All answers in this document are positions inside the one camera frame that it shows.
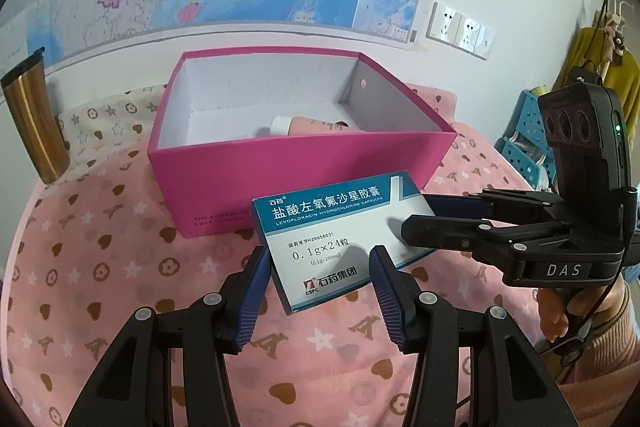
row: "camera lens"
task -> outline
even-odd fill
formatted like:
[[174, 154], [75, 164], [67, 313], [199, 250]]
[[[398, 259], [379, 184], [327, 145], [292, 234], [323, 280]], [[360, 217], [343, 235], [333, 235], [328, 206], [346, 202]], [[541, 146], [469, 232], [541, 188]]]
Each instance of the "camera lens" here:
[[564, 111], [558, 113], [558, 127], [562, 137], [567, 141], [571, 140], [571, 121]]
[[554, 125], [554, 119], [551, 118], [549, 115], [547, 115], [545, 118], [545, 127], [546, 127], [546, 131], [551, 136], [553, 136], [556, 133], [556, 126]]
[[578, 134], [583, 141], [588, 141], [591, 136], [591, 125], [589, 125], [589, 120], [587, 115], [583, 111], [578, 111], [575, 115], [575, 123], [578, 127]]

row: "mustard yellow clothing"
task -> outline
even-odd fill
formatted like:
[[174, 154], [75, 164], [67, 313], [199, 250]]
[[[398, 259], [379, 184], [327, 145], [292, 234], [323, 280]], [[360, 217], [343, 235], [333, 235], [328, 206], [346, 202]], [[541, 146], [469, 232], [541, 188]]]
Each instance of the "mustard yellow clothing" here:
[[[589, 47], [594, 32], [596, 32], [596, 36], [591, 51], [588, 57], [584, 58], [584, 54]], [[605, 35], [602, 30], [595, 30], [593, 28], [581, 29], [574, 38], [564, 66], [554, 85], [554, 89], [559, 89], [564, 86], [571, 68], [581, 66], [587, 60], [592, 60], [596, 68], [600, 69], [604, 65], [602, 57], [607, 45], [604, 39]], [[591, 63], [585, 67], [590, 71], [594, 69]], [[632, 148], [634, 138], [636, 137], [636, 124], [638, 123], [638, 112], [640, 110], [640, 68], [630, 52], [625, 51], [622, 66], [616, 66], [614, 63], [610, 65], [609, 72], [604, 79], [604, 85], [615, 90], [620, 97], [620, 103], [625, 113], [629, 148]]]

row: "open cardboard box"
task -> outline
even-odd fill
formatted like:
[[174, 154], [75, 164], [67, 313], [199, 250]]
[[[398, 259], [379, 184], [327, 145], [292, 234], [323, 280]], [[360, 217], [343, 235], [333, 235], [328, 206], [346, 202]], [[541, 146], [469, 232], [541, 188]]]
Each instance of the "open cardboard box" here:
[[[269, 136], [276, 116], [345, 121], [366, 133]], [[148, 146], [186, 237], [254, 225], [254, 198], [406, 170], [424, 187], [456, 132], [369, 57], [319, 48], [185, 53]]]

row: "white tube cap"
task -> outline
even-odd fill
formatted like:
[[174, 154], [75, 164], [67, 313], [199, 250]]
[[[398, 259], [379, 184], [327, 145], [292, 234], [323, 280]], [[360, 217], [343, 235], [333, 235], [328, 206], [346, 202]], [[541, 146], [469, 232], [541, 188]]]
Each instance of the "white tube cap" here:
[[292, 116], [276, 116], [271, 122], [269, 133], [271, 136], [288, 136], [292, 120]]

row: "levofloxacin hydrochloride capsules box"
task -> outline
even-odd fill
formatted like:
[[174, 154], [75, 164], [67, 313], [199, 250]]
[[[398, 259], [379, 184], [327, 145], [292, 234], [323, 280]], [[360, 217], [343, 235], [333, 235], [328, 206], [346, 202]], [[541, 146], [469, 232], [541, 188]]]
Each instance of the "levofloxacin hydrochloride capsules box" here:
[[407, 217], [433, 216], [407, 172], [257, 198], [253, 206], [287, 314], [369, 283], [369, 252], [377, 245], [398, 268], [433, 251], [409, 247], [400, 236]]

